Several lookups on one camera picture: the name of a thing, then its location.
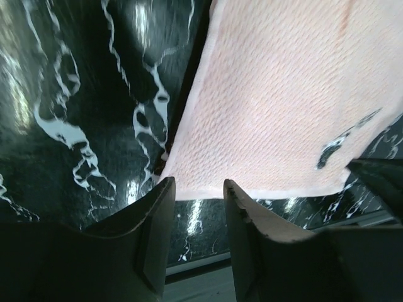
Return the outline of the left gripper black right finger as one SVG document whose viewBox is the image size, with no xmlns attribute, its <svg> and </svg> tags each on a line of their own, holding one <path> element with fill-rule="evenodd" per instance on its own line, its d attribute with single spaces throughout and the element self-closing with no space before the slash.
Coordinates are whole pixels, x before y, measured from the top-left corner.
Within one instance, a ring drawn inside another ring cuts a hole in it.
<svg viewBox="0 0 403 302">
<path fill-rule="evenodd" d="M 401 301 L 402 229 L 344 226 L 312 232 L 224 182 L 238 301 Z"/>
</svg>

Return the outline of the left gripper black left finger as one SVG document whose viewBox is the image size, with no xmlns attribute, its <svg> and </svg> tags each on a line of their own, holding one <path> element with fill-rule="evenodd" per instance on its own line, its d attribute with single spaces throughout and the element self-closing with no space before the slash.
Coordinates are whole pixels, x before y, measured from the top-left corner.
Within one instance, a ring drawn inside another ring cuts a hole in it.
<svg viewBox="0 0 403 302">
<path fill-rule="evenodd" d="M 79 231 L 60 223 L 1 224 L 2 301 L 160 301 L 175 180 Z"/>
</svg>

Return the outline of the pink towel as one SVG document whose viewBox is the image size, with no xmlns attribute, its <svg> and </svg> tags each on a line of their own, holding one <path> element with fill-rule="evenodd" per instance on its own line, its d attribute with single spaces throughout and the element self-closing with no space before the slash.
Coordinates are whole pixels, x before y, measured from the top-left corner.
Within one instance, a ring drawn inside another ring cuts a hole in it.
<svg viewBox="0 0 403 302">
<path fill-rule="evenodd" d="M 162 177 L 176 199 L 340 192 L 402 114 L 401 1 L 213 1 Z"/>
</svg>

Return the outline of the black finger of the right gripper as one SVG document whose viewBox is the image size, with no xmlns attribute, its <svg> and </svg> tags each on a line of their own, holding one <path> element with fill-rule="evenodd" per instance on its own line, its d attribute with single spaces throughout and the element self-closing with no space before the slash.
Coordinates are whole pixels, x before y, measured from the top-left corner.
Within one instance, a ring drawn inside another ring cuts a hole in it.
<svg viewBox="0 0 403 302">
<path fill-rule="evenodd" d="M 402 159 L 355 159 L 348 164 L 348 169 L 402 224 Z"/>
</svg>

